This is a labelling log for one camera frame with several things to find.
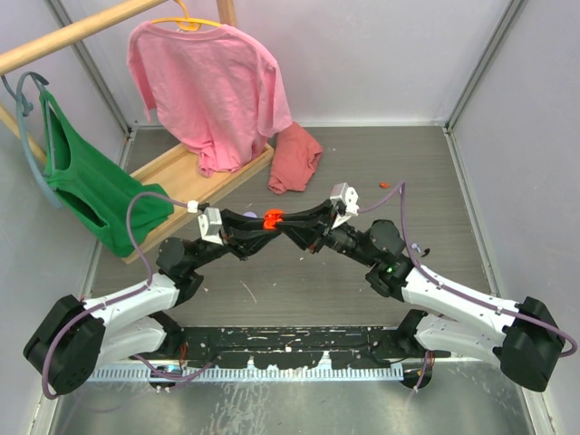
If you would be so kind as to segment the orange earbud case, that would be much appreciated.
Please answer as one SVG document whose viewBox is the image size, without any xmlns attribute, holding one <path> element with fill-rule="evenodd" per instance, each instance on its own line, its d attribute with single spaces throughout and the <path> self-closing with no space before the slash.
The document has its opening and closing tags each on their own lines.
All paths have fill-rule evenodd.
<svg viewBox="0 0 580 435">
<path fill-rule="evenodd" d="M 284 211 L 281 209 L 273 208 L 268 210 L 264 215 L 263 229 L 276 230 L 277 224 L 283 221 L 283 217 Z"/>
</svg>

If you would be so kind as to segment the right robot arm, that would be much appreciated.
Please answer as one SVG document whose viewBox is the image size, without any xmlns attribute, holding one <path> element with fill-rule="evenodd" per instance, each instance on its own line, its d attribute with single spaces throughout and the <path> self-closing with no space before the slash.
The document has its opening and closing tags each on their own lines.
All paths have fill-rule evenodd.
<svg viewBox="0 0 580 435">
<path fill-rule="evenodd" d="M 422 265 L 404 228 L 376 219 L 362 232 L 348 222 L 361 213 L 356 200 L 330 198 L 296 213 L 273 209 L 264 217 L 221 211 L 220 234 L 231 247 L 243 237 L 285 235 L 311 253 L 328 247 L 367 266 L 371 288 L 383 297 L 414 304 L 398 328 L 397 344 L 410 357 L 458 353 L 497 366 L 512 382 L 544 392 L 556 363 L 576 351 L 546 305 L 484 295 Z"/>
</svg>

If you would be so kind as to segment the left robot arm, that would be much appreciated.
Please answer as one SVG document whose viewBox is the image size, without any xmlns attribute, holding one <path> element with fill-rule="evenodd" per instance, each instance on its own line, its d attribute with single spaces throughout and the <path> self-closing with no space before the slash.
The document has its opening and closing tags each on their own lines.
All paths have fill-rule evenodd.
<svg viewBox="0 0 580 435">
<path fill-rule="evenodd" d="M 165 313 L 198 291 L 198 269 L 227 254 L 246 260 L 279 234 L 261 219 L 236 216 L 196 240 L 167 238 L 159 246 L 158 270 L 136 285 L 84 302 L 73 295 L 58 299 L 24 347 L 45 397 L 73 392 L 95 369 L 132 355 L 176 356 L 181 329 Z"/>
</svg>

